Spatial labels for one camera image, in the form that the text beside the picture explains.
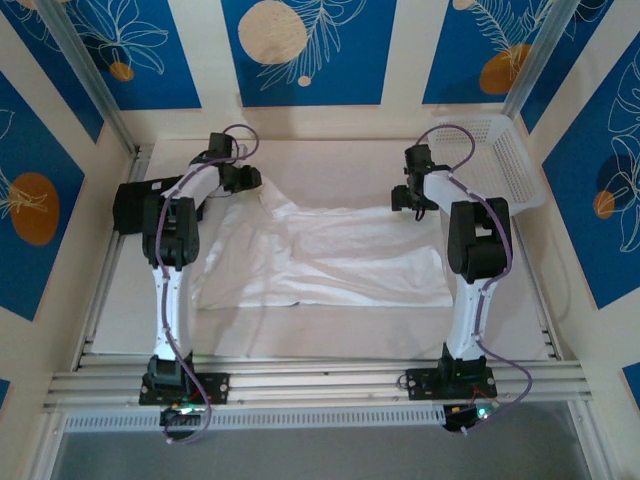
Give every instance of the white cloth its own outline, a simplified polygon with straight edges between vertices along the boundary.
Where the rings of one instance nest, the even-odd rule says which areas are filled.
[[[201,309],[448,307],[442,248],[437,213],[302,208],[263,177],[232,200],[194,297]]]

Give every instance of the white platform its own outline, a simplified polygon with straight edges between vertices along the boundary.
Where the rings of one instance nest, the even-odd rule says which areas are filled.
[[[206,145],[205,140],[158,142],[145,178],[180,174]],[[248,163],[300,205],[364,208],[390,204],[391,189],[406,181],[402,168],[408,146],[406,141],[266,141]],[[212,202],[208,225],[224,216],[225,202]],[[207,250],[215,228],[204,230],[201,244]],[[486,344],[507,358],[544,360],[543,313],[515,238],[514,253],[513,271],[494,295]],[[203,355],[438,358],[451,321],[451,308],[300,305],[199,311],[192,332],[194,351]],[[155,325],[151,268],[142,255],[141,236],[128,236],[92,351],[150,354]]]

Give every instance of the white plastic basket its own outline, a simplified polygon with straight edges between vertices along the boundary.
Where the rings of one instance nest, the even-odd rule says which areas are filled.
[[[542,205],[546,189],[511,119],[500,114],[438,116],[434,125],[466,128],[476,140],[476,152],[456,170],[456,178],[484,197],[503,197],[509,213]],[[427,139],[436,164],[454,166],[469,154],[469,139],[459,130],[431,132]]]

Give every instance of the orange circle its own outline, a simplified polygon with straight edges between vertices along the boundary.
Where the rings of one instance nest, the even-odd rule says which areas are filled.
[[[603,220],[613,215],[615,208],[616,199],[611,192],[607,192],[606,190],[598,193],[593,200],[593,210],[596,212],[596,215]]]
[[[508,93],[530,49],[531,45],[515,45],[489,60],[480,73],[482,91],[489,95]]]
[[[49,243],[60,219],[60,202],[53,183],[40,173],[23,173],[11,185],[9,199],[16,203],[10,215],[18,236],[38,247]]]
[[[121,82],[133,80],[133,69],[126,63],[113,62],[109,65],[109,72]]]

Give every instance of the cable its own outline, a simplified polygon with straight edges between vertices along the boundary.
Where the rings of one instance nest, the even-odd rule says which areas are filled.
[[[494,417],[497,414],[499,414],[501,412],[505,412],[505,411],[509,410],[510,408],[513,408],[518,403],[522,402],[524,397],[526,397],[529,394],[529,392],[531,391],[531,387],[533,386],[533,377],[531,376],[531,373],[529,373],[529,371],[526,368],[524,368],[523,366],[518,365],[516,362],[514,362],[512,360],[507,360],[506,358],[504,358],[504,357],[498,355],[497,353],[494,353],[491,350],[489,350],[482,343],[482,340],[480,339],[480,323],[481,323],[481,320],[482,320],[482,310],[483,310],[483,307],[484,307],[484,299],[486,298],[485,294],[494,283],[496,283],[497,281],[501,280],[502,278],[506,277],[509,274],[509,272],[511,271],[511,268],[513,266],[513,252],[511,251],[511,245],[509,244],[509,239],[507,238],[507,232],[505,231],[504,227],[502,226],[502,223],[500,223],[500,220],[498,219],[498,215],[493,210],[493,208],[491,208],[489,203],[487,203],[487,201],[484,198],[482,198],[481,196],[479,196],[476,193],[474,193],[471,190],[469,190],[469,188],[465,184],[463,184],[462,182],[460,182],[457,178],[455,178],[453,176],[453,174],[454,174],[454,172],[456,170],[458,170],[465,163],[467,163],[469,160],[471,160],[471,158],[473,157],[473,154],[476,151],[476,140],[475,140],[475,138],[473,138],[473,135],[471,134],[471,132],[469,132],[469,130],[467,130],[466,128],[461,127],[460,125],[454,125],[452,123],[443,123],[443,124],[440,124],[440,125],[436,125],[435,127],[432,127],[429,130],[427,130],[426,132],[424,132],[420,136],[420,138],[418,138],[418,140],[416,141],[416,145],[419,145],[420,142],[429,133],[434,132],[435,130],[440,130],[440,129],[444,129],[444,128],[453,128],[455,130],[461,131],[462,133],[464,133],[469,138],[469,141],[471,143],[471,149],[469,151],[469,154],[463,160],[461,160],[459,163],[457,163],[449,171],[448,179],[453,185],[455,185],[457,188],[462,190],[471,199],[476,200],[477,202],[479,202],[483,206],[483,208],[487,211],[487,213],[491,217],[491,220],[493,220],[493,223],[495,223],[495,225],[496,225],[496,227],[498,229],[498,234],[500,235],[500,240],[502,241],[502,245],[504,247],[504,251],[505,251],[505,254],[507,256],[507,266],[503,270],[503,272],[500,275],[497,275],[497,276],[491,278],[482,287],[480,300],[478,301],[478,308],[476,309],[476,317],[475,317],[475,323],[474,323],[474,329],[473,329],[473,335],[474,335],[475,340],[476,340],[476,345],[478,345],[480,350],[482,350],[487,355],[491,356],[495,360],[498,360],[499,362],[506,363],[510,367],[513,367],[513,368],[515,368],[517,370],[520,370],[527,377],[527,386],[526,386],[526,388],[524,389],[524,391],[513,402],[511,402],[511,403],[505,405],[504,407],[501,407],[498,410],[496,410],[496,412],[493,415],[491,415],[490,417],[488,417],[484,422],[478,422],[474,426],[464,430],[463,433],[466,435],[467,433],[469,433],[469,432],[471,432],[473,430],[477,430],[478,428],[482,427],[482,425],[485,425],[487,423],[492,422]]]
[[[160,211],[160,219],[158,220],[158,229],[156,231],[155,255],[156,255],[156,261],[158,262],[158,267],[160,268],[160,270],[162,270],[162,299],[161,299],[161,313],[160,313],[162,318],[162,327],[164,329],[164,334],[167,338],[167,342],[169,343],[169,346],[171,347],[173,354],[176,356],[176,360],[178,360],[178,363],[180,364],[180,366],[185,370],[185,372],[187,373],[187,376],[194,383],[194,385],[200,392],[200,395],[202,395],[202,398],[205,403],[205,421],[203,423],[202,428],[192,433],[187,438],[176,440],[171,438],[168,435],[169,425],[167,423],[167,425],[165,425],[165,428],[164,428],[164,434],[167,437],[167,443],[187,445],[197,441],[204,434],[204,432],[206,432],[207,429],[209,428],[209,424],[211,423],[212,409],[211,409],[211,400],[209,399],[209,395],[207,395],[207,392],[202,386],[202,384],[200,383],[200,381],[198,380],[198,377],[196,377],[196,374],[193,372],[191,368],[189,368],[189,365],[187,365],[187,362],[180,354],[180,351],[178,350],[178,346],[176,345],[175,340],[171,335],[171,326],[169,325],[169,321],[167,320],[167,295],[168,295],[169,280],[171,279],[171,275],[169,274],[169,270],[167,269],[166,265],[162,261],[162,256],[160,255],[160,242],[162,240],[162,229],[164,227],[164,222],[167,218],[167,211],[169,210],[169,205],[171,204],[171,200],[180,192],[181,189],[184,188],[187,182],[189,182],[195,175],[197,175],[202,170],[212,165],[225,163],[227,161],[246,160],[247,158],[252,156],[254,153],[256,153],[256,151],[258,150],[258,147],[260,146],[260,138],[258,137],[258,133],[249,125],[234,124],[225,128],[223,133],[226,133],[232,128],[238,128],[238,127],[242,127],[242,128],[245,128],[246,130],[249,130],[249,132],[251,132],[251,134],[255,137],[256,144],[254,145],[253,150],[251,150],[249,153],[245,155],[237,155],[236,157],[233,157],[233,158],[212,159],[212,160],[209,160],[207,163],[201,164],[198,168],[193,170],[191,173],[186,175],[182,180],[178,182],[175,190],[173,190],[169,195],[167,195],[167,198],[162,204],[162,209]],[[201,153],[198,156],[206,159],[207,157],[204,156],[205,154],[206,154],[206,151]]]

